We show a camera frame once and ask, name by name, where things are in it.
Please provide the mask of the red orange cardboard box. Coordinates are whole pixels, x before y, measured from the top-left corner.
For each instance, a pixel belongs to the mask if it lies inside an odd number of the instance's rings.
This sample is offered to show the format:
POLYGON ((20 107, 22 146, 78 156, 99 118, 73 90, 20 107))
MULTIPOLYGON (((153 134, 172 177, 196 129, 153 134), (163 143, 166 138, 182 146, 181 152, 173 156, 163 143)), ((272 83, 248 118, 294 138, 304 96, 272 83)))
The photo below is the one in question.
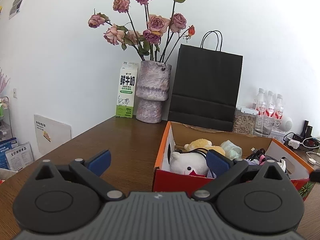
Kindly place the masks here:
POLYGON ((313 168, 281 142, 272 138, 214 131, 168 122, 155 162, 152 190, 182 191, 191 195, 227 172, 237 161, 257 155, 249 164, 258 167, 267 159, 285 171, 303 199, 314 187, 313 168))

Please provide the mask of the water bottle red label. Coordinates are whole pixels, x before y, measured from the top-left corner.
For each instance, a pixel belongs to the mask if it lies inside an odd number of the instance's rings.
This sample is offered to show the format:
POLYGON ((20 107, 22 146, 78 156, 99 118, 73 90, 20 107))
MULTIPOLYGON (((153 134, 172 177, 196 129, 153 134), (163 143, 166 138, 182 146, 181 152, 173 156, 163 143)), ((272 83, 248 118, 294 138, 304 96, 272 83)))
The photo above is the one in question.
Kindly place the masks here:
POLYGON ((263 135, 270 135, 274 123, 274 112, 276 109, 275 101, 274 101, 274 92, 271 90, 268 91, 267 95, 267 104, 265 109, 265 114, 263 117, 263 135))
POLYGON ((264 96, 265 90, 263 88, 259 88, 258 94, 253 103, 255 110, 258 111, 255 116, 254 131, 259 134, 263 133, 263 116, 266 110, 266 101, 264 96))
POLYGON ((279 129, 281 124, 281 119, 283 117, 284 105, 283 105, 283 96, 281 94, 277 94, 276 99, 276 109, 274 111, 274 129, 279 129))

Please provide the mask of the white board leaning on wall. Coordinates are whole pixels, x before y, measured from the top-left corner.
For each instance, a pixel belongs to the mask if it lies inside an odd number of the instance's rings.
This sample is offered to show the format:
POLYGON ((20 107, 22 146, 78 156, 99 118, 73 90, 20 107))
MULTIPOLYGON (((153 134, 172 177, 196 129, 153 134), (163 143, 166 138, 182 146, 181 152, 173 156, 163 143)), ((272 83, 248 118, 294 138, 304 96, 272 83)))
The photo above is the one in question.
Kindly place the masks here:
POLYGON ((34 125, 41 155, 46 155, 72 139, 72 128, 68 124, 34 114, 34 125))

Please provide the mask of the left water bottle red label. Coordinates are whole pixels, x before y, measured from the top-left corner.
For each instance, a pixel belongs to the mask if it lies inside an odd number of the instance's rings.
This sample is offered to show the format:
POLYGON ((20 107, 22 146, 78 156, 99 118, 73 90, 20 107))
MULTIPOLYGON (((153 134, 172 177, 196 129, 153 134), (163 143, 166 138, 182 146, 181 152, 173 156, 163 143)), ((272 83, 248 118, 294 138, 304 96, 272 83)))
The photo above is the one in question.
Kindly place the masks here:
POLYGON ((254 131, 259 134, 263 133, 263 116, 266 110, 266 101, 264 96, 265 90, 263 88, 259 88, 258 94, 253 103, 255 110, 258 111, 255 116, 254 131))

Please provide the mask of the white round speaker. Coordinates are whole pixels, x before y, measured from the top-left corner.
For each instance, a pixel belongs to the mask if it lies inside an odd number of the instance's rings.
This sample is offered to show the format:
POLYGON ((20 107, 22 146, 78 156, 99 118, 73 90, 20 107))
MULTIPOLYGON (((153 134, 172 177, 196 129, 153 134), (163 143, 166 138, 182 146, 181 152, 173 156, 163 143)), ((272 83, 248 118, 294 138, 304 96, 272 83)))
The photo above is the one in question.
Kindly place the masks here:
POLYGON ((280 121, 279 129, 283 132, 288 132, 292 129, 292 126, 292 119, 289 116, 283 116, 280 121))

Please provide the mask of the black devices by wall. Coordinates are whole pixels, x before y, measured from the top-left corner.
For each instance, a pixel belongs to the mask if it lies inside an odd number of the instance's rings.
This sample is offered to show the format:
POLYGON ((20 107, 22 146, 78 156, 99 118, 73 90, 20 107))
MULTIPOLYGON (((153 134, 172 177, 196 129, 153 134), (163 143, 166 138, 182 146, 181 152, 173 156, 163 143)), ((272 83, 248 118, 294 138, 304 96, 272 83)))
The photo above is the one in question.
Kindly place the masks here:
POLYGON ((305 139, 305 138, 310 138, 311 137, 311 133, 312 133, 312 129, 313 127, 309 125, 309 121, 305 120, 304 124, 303 124, 303 128, 302 128, 302 132, 300 134, 300 136, 305 139))

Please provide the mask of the wall poster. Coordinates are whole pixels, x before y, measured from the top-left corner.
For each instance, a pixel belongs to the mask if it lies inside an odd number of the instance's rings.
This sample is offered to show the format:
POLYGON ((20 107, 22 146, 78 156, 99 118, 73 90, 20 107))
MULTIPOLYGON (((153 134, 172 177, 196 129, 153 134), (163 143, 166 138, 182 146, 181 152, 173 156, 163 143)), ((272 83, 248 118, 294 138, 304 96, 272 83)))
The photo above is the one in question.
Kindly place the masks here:
POLYGON ((25 0, 14 0, 9 11, 9 19, 19 14, 22 10, 22 6, 25 0))

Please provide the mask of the white yellow plush alpaca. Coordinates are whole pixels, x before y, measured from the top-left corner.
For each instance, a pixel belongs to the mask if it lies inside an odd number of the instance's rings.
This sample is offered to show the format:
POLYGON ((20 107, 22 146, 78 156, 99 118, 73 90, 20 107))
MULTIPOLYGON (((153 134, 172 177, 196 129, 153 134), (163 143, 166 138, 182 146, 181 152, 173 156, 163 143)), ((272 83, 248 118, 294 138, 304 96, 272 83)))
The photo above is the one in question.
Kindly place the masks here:
POLYGON ((184 146, 185 152, 172 152, 170 155, 170 172, 182 175, 189 175, 192 170, 198 177, 206 177, 209 171, 206 162, 206 154, 209 150, 216 150, 225 156, 220 146, 214 146, 207 139, 197 139, 184 146))

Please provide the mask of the dried pink rose bouquet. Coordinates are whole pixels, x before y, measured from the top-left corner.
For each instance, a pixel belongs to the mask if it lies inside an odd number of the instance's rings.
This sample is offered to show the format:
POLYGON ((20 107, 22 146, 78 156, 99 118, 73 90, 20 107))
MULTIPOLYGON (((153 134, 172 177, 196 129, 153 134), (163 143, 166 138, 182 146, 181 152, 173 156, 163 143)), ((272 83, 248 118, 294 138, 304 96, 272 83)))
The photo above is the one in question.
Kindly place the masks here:
POLYGON ((169 18, 161 15, 151 14, 149 3, 152 0, 135 0, 144 9, 144 20, 146 29, 138 32, 130 15, 130 0, 114 0, 112 9, 120 14, 126 14, 129 22, 124 25, 112 23, 110 18, 101 12, 93 12, 87 25, 96 29, 107 25, 108 29, 103 33, 104 39, 113 46, 121 46, 122 50, 133 47, 139 57, 145 61, 167 63, 170 55, 166 55, 167 48, 174 35, 177 40, 172 46, 175 48, 181 39, 189 40, 195 35, 195 27, 187 26, 187 19, 175 11, 177 3, 184 3, 186 0, 173 0, 171 15, 169 18))

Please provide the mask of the black paper shopping bag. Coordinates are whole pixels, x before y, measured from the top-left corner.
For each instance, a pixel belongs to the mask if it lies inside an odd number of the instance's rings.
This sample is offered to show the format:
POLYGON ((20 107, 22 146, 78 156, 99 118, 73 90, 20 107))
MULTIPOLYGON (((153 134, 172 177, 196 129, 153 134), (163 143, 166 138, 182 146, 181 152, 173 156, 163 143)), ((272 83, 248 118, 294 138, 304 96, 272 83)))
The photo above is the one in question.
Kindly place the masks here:
POLYGON ((223 52, 222 33, 215 50, 182 45, 168 120, 230 132, 240 87, 243 57, 223 52))

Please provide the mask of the blue white boxes on floor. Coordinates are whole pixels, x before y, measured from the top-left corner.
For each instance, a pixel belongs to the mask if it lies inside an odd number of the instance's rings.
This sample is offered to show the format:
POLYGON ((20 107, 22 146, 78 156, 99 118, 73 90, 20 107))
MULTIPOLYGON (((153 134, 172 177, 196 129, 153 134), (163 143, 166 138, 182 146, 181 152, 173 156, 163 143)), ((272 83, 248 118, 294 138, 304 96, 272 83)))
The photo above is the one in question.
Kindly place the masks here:
POLYGON ((34 162, 33 152, 29 142, 19 145, 17 138, 1 141, 0 167, 20 171, 34 162))

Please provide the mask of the right water bottle red label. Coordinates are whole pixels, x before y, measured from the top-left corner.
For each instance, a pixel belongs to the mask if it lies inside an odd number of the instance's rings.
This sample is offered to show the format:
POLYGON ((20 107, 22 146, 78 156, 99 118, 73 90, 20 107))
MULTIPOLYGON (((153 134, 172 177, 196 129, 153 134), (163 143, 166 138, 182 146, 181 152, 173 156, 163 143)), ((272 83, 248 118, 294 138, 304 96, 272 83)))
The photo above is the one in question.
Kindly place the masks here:
POLYGON ((279 129, 281 124, 281 119, 283 117, 284 105, 283 105, 283 96, 281 94, 277 94, 276 99, 276 109, 274 111, 274 129, 279 129))

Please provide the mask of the purple textured vase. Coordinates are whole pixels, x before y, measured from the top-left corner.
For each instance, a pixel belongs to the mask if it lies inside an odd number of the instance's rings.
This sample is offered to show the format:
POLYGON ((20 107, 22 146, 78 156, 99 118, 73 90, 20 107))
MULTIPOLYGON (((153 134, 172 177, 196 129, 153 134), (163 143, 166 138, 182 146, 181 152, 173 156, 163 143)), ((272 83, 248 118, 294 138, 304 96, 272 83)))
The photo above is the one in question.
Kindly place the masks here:
POLYGON ((136 87, 137 120, 148 124, 161 122, 163 102, 169 97, 171 68, 170 64, 157 61, 141 62, 136 87))

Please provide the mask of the green white milk carton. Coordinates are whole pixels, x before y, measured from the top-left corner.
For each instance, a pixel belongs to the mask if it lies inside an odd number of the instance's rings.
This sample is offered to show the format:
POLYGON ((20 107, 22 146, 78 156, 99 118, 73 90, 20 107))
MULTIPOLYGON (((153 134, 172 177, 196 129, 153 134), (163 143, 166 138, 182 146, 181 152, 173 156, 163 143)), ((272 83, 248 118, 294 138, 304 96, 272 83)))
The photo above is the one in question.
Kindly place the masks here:
POLYGON ((116 103, 117 117, 133 117, 138 67, 138 63, 123 62, 123 65, 120 69, 118 95, 116 103))

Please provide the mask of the clear container of seeds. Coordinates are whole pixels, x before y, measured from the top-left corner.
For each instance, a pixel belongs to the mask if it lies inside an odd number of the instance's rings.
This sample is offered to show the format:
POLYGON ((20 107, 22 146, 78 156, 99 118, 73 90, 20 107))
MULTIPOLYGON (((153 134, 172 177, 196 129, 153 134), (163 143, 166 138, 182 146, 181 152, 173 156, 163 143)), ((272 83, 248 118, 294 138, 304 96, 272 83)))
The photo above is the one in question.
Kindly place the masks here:
POLYGON ((253 134, 255 116, 257 114, 258 111, 255 109, 237 106, 234 114, 232 132, 240 134, 253 134))

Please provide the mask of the translucent plastic bag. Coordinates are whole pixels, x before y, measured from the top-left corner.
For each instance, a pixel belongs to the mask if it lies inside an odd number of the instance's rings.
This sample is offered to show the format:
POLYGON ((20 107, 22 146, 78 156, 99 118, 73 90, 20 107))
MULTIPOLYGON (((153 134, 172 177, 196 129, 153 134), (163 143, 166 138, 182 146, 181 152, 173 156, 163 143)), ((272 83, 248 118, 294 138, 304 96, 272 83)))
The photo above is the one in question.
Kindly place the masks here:
POLYGON ((220 147, 225 152, 225 157, 234 160, 242 158, 242 148, 232 143, 230 140, 224 141, 220 147))

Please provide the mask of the white power adapter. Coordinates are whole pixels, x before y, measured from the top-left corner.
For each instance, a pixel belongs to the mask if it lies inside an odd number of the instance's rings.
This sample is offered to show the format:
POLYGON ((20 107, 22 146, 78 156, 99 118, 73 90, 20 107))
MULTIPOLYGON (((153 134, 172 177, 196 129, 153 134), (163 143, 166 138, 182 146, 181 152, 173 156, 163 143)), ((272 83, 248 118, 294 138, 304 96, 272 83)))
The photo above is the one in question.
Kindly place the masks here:
POLYGON ((293 149, 295 149, 295 150, 298 149, 300 145, 301 145, 301 142, 299 142, 299 141, 297 141, 297 140, 291 139, 291 140, 289 140, 289 142, 288 142, 288 146, 291 147, 291 148, 293 148, 293 149))

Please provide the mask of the middle water bottle red label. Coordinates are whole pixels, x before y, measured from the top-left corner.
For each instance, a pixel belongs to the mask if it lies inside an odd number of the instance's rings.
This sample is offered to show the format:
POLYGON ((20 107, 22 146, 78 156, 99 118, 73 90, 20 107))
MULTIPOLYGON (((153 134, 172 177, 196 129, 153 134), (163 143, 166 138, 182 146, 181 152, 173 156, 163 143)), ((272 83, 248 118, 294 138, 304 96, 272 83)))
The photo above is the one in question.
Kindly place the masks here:
POLYGON ((270 135, 274 123, 274 112, 276 109, 275 101, 274 101, 274 92, 271 90, 268 91, 267 95, 267 104, 265 109, 265 114, 263 117, 263 135, 270 135))

